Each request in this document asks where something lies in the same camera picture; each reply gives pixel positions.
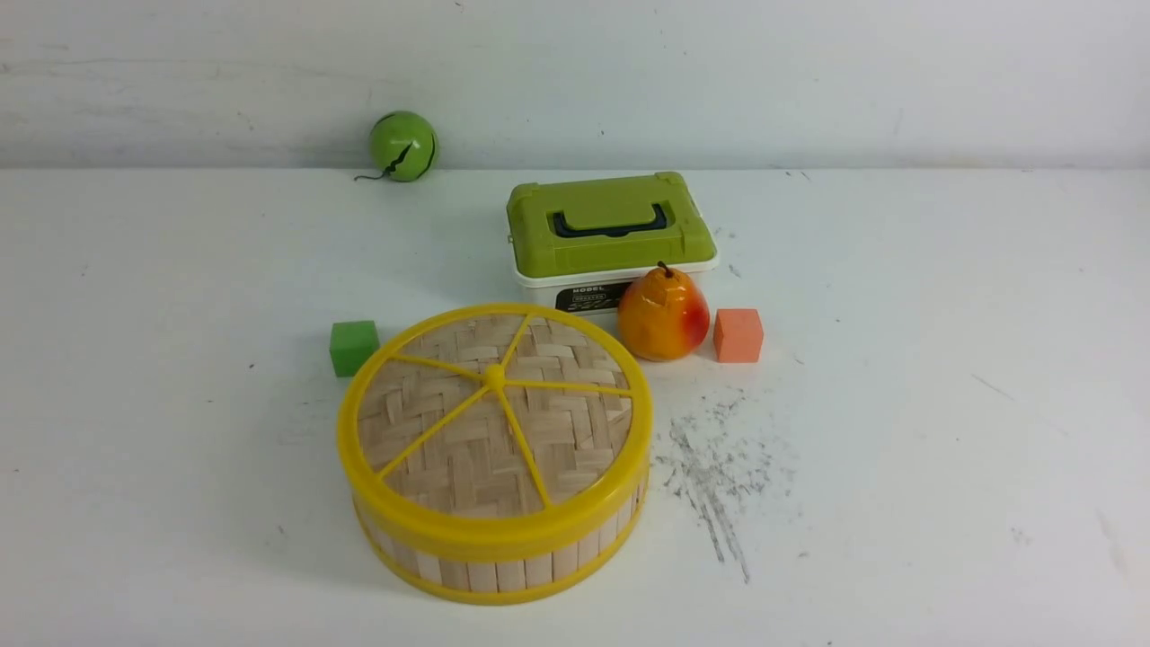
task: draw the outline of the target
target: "black string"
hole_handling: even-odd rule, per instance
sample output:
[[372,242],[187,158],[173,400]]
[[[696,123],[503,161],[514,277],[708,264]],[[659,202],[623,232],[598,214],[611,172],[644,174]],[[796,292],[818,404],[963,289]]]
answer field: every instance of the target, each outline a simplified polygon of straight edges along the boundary
[[404,149],[399,151],[399,156],[396,157],[396,161],[389,163],[388,168],[383,169],[383,171],[379,172],[379,177],[371,177],[370,175],[356,175],[355,177],[352,178],[352,182],[359,179],[360,177],[363,177],[366,179],[383,179],[384,177],[391,175],[392,172],[396,172],[396,168],[399,164],[404,163],[404,160],[407,159],[407,153],[411,149],[412,149],[412,145],[411,144],[408,144],[407,146],[404,146]]

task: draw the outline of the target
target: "green ball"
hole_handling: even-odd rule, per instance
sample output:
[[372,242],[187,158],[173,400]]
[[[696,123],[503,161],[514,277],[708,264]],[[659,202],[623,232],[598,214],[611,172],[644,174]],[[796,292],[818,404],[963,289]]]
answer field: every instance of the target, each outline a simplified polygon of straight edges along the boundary
[[384,115],[371,128],[368,149],[384,177],[412,182],[431,169],[439,154],[439,141],[428,120],[398,110]]

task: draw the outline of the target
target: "green lid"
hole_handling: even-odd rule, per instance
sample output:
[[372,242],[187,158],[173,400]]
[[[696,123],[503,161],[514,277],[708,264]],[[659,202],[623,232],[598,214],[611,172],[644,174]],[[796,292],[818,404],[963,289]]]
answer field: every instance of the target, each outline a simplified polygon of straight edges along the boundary
[[677,172],[520,184],[507,201],[507,221],[519,271],[535,278],[715,255]]

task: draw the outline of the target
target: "yellow rim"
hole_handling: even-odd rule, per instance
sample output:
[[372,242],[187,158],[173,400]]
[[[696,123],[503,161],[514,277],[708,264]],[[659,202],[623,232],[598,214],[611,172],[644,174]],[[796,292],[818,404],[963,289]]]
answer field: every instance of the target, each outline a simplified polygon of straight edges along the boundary
[[[560,504],[546,506],[539,513],[514,518],[469,519],[453,517],[412,503],[381,483],[379,476],[371,471],[360,448],[359,410],[375,375],[389,361],[414,361],[447,369],[468,378],[478,378],[477,375],[436,361],[401,356],[399,352],[416,338],[445,326],[447,323],[491,314],[524,316],[523,325],[516,332],[513,345],[504,360],[514,353],[515,346],[527,331],[527,323],[535,317],[564,323],[564,325],[575,329],[601,346],[619,364],[627,378],[628,390],[623,390],[627,393],[622,395],[631,399],[631,429],[614,463],[603,477],[591,487]],[[506,382],[506,386],[528,385],[612,394],[618,394],[620,391],[596,385]],[[339,457],[347,472],[352,490],[367,508],[360,514],[367,515],[379,530],[397,541],[437,557],[460,562],[504,562],[526,560],[564,548],[597,531],[607,517],[618,513],[627,498],[634,495],[635,488],[638,487],[639,480],[647,469],[652,417],[651,394],[638,363],[606,331],[573,314],[550,307],[526,303],[490,303],[465,307],[428,318],[396,337],[376,352],[355,375],[347,390],[347,395],[339,410],[337,444]],[[436,431],[438,430],[428,430],[416,442],[427,440]],[[515,436],[516,441],[522,440],[522,432]],[[530,453],[524,453],[523,456],[530,469]],[[538,478],[537,473],[531,476],[532,479]],[[539,492],[542,500],[546,502],[545,491],[540,490]]]
[[468,604],[521,604],[523,602],[532,602],[535,600],[542,600],[549,595],[554,595],[561,591],[570,588],[576,584],[583,581],[591,576],[595,571],[598,571],[607,560],[611,560],[615,553],[623,546],[627,538],[630,537],[631,530],[635,529],[635,523],[639,519],[639,514],[643,511],[643,503],[646,500],[646,490],[643,491],[643,496],[639,498],[638,503],[635,506],[635,511],[631,513],[631,521],[623,526],[623,530],[615,537],[615,541],[611,542],[611,546],[599,552],[599,555],[588,562],[583,568],[577,569],[572,575],[565,577],[564,579],[555,580],[552,583],[544,584],[543,586],[536,586],[531,588],[523,588],[521,591],[508,591],[508,592],[489,592],[489,593],[477,593],[474,591],[460,591],[458,588],[448,588],[442,584],[436,584],[434,581],[428,581],[420,576],[408,571],[407,569],[399,565],[391,555],[388,555],[379,548],[379,545],[371,539],[371,532],[368,531],[367,525],[363,523],[363,517],[360,514],[359,508],[355,508],[355,517],[359,519],[360,529],[362,529],[363,534],[367,536],[368,544],[371,545],[371,550],[375,552],[379,561],[388,567],[391,572],[399,576],[400,579],[407,584],[422,590],[431,595],[437,595],[453,602],[465,602]]

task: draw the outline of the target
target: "bamboo steamer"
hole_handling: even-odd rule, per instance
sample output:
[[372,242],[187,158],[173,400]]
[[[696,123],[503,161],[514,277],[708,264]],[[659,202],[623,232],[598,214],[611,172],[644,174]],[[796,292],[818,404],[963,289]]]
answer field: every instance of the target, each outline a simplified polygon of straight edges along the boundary
[[651,396],[603,330],[496,303],[419,323],[355,376],[338,422],[384,564],[450,600],[558,593],[619,549],[643,504]]

